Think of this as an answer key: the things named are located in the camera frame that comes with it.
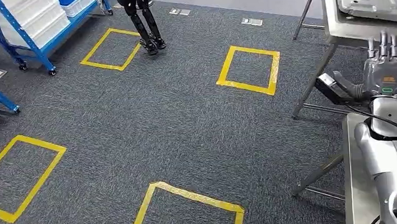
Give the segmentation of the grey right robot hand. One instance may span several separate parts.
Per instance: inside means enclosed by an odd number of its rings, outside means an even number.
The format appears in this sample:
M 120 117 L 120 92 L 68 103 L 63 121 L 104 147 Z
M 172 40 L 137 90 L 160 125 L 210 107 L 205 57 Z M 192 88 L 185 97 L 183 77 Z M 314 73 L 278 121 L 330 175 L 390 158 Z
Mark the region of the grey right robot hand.
M 397 97 L 397 36 L 380 33 L 379 49 L 374 48 L 374 39 L 368 41 L 368 57 L 364 62 L 363 82 L 353 84 L 339 71 L 333 72 L 338 86 L 350 97 L 364 101 L 379 95 Z

